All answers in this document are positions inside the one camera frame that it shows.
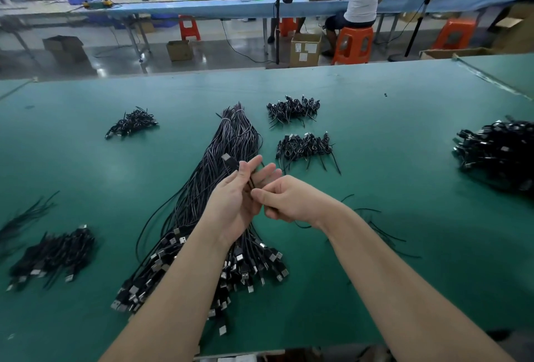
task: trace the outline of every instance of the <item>red plastic stool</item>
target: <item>red plastic stool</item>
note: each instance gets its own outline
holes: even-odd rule
[[[439,32],[436,41],[432,45],[432,49],[459,50],[467,48],[475,29],[476,21],[472,19],[449,19]],[[453,33],[461,33],[460,40],[450,43],[448,42],[449,36]]]
[[[184,25],[184,21],[179,21],[182,40],[185,40],[186,37],[196,37],[197,41],[200,41],[200,33],[199,28],[197,27],[197,21],[193,19],[192,16],[184,16],[179,14],[178,17],[181,17],[182,19],[188,19],[191,22],[191,27],[187,28]]]
[[[292,17],[285,17],[283,19],[280,19],[278,27],[280,28],[280,35],[282,37],[287,37],[290,31],[297,30],[296,19]]]
[[[341,45],[347,39],[347,46],[341,49]],[[364,40],[367,39],[367,47],[362,50]],[[331,65],[340,64],[367,64],[370,57],[370,45],[373,42],[373,28],[342,28],[337,37],[334,58]]]

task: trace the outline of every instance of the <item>shorts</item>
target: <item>shorts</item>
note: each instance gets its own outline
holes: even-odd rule
[[[335,31],[341,30],[342,28],[370,28],[374,24],[374,20],[354,23],[353,21],[345,19],[344,14],[345,12],[337,12],[335,15],[330,16],[325,21],[324,28],[330,31]]]

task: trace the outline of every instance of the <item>shiny floor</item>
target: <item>shiny floor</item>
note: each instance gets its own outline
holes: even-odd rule
[[[471,40],[473,46],[488,42],[485,28],[493,20],[498,10],[488,12],[482,18],[477,32]],[[307,18],[303,32],[320,33],[323,22]],[[388,55],[403,53],[410,40],[414,23],[399,21],[393,41],[384,41],[389,35],[392,18],[386,17],[379,35],[379,44],[372,45],[371,61],[386,61]],[[412,54],[430,48],[445,21],[426,18],[423,21]],[[39,81],[86,79],[97,77],[116,77],[122,75],[143,75],[170,72],[191,72],[203,70],[229,70],[238,68],[264,68],[275,60],[275,48],[268,45],[268,55],[264,54],[262,21],[197,21],[202,41],[191,41],[193,59],[191,61],[171,62],[166,43],[181,38],[179,27],[158,28],[147,35],[151,54],[146,53],[146,64],[140,65],[132,48],[127,32],[113,28],[71,28],[56,26],[52,28],[33,28],[21,31],[20,35],[28,44],[35,59],[28,55],[17,39],[10,34],[0,35],[0,79],[22,79],[38,77]],[[54,35],[75,35],[84,44],[89,61],[78,64],[61,65],[44,50],[42,39]],[[288,62],[291,38],[282,38],[280,60]],[[327,48],[324,40],[323,49]],[[329,65],[330,59],[321,57],[319,65]]]

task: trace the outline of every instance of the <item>blue tablecloth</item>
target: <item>blue tablecloth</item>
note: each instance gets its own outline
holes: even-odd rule
[[[378,6],[378,13],[401,13],[417,11],[424,0],[384,0]],[[427,12],[461,12],[477,10],[515,0],[433,0]],[[282,17],[329,16],[346,10],[348,0],[318,1],[293,0],[292,3],[280,4]],[[125,3],[105,11],[112,17],[124,17],[130,14],[175,13],[205,18],[245,18],[273,17],[275,0],[242,2],[240,0],[176,1]]]

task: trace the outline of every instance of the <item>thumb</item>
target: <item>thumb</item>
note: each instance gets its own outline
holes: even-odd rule
[[[239,161],[239,170],[237,172],[236,178],[230,182],[234,186],[243,189],[247,182],[250,180],[250,167],[245,161]]]
[[[252,199],[256,200],[258,203],[275,209],[280,208],[281,198],[280,195],[277,195],[276,193],[271,193],[263,189],[252,189],[250,196],[252,196]]]

